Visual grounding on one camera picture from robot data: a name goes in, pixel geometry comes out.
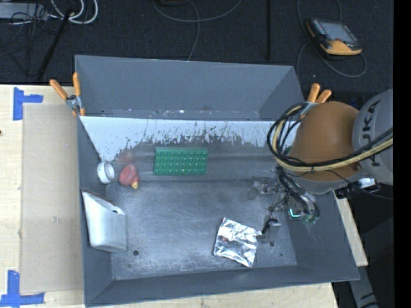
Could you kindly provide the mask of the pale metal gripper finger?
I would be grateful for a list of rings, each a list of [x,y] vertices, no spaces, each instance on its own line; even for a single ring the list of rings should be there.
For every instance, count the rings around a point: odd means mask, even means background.
[[[281,228],[281,223],[278,222],[278,220],[276,219],[267,220],[261,231],[259,242],[261,244],[275,245],[280,228]]]
[[[277,191],[277,183],[271,179],[253,181],[252,188],[258,194],[271,194]]]

